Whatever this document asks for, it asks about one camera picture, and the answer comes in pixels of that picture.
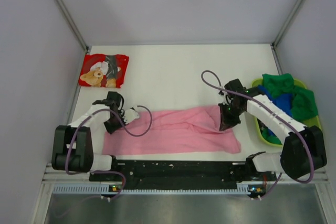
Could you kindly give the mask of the pink t shirt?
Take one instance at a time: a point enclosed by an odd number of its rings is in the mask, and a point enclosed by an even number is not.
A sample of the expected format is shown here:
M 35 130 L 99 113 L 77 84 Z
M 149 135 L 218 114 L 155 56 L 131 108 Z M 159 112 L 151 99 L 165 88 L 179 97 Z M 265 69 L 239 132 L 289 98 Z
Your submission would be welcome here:
M 219 106 L 140 112 L 140 118 L 104 136 L 103 154 L 146 155 L 191 152 L 237 154 L 241 145 L 233 130 L 219 130 Z

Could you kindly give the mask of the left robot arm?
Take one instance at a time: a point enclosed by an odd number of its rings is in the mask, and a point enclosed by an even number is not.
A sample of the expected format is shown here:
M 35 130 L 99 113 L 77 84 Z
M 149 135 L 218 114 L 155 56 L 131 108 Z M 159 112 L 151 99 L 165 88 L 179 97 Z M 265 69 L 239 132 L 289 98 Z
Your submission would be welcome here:
M 92 134 L 104 126 L 107 133 L 122 128 L 124 98 L 121 94 L 109 91 L 103 100 L 95 101 L 79 119 L 55 129 L 51 165 L 55 170 L 71 174 L 101 171 L 107 180 L 114 180 L 119 168 L 113 164 L 113 155 L 95 154 Z

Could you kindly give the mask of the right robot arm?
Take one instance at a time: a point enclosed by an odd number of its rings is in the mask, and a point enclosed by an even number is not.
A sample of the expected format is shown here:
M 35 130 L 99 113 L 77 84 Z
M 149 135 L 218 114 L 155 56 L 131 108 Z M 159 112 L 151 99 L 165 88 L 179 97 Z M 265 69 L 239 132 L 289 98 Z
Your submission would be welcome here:
M 230 102 L 220 104 L 221 130 L 233 128 L 240 123 L 244 112 L 257 118 L 279 139 L 282 149 L 278 153 L 260 152 L 249 156 L 245 174 L 252 180 L 264 172 L 285 173 L 297 180 L 312 171 L 326 166 L 327 156 L 321 129 L 307 126 L 278 108 L 258 87 L 246 89 L 239 79 L 220 87 Z

